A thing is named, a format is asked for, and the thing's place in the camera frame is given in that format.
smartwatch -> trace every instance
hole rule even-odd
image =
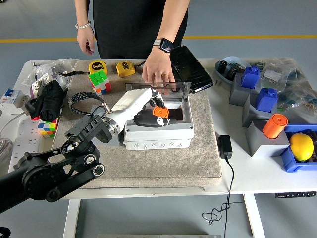
[[[166,53],[170,53],[170,51],[173,49],[173,42],[171,42],[165,38],[163,38],[161,40],[155,40],[153,45],[159,46],[159,48]]]

yellow floor line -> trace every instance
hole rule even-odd
[[[316,39],[317,35],[184,36],[184,40]]]
[[[317,39],[317,35],[184,36],[184,40]],[[76,38],[0,39],[0,43],[73,42]]]

tape measure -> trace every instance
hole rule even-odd
[[[135,73],[135,67],[133,63],[129,61],[120,62],[117,64],[116,68],[120,78],[130,76]]]
[[[105,62],[96,60],[96,61],[92,61],[89,64],[90,74],[96,73],[97,71],[100,71],[100,70],[102,70],[106,75],[108,75],[108,69]]]

pearl bracelet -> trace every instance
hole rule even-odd
[[[83,26],[78,26],[78,23],[76,23],[75,27],[76,29],[84,29],[86,27],[89,27],[91,25],[91,21],[88,21],[88,23],[86,25]]]

blue bin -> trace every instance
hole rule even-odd
[[[286,133],[298,133],[305,130],[312,130],[317,133],[317,124],[288,124],[284,129]],[[286,172],[293,173],[298,170],[317,170],[317,162],[297,162],[290,146],[281,154],[281,157]]]

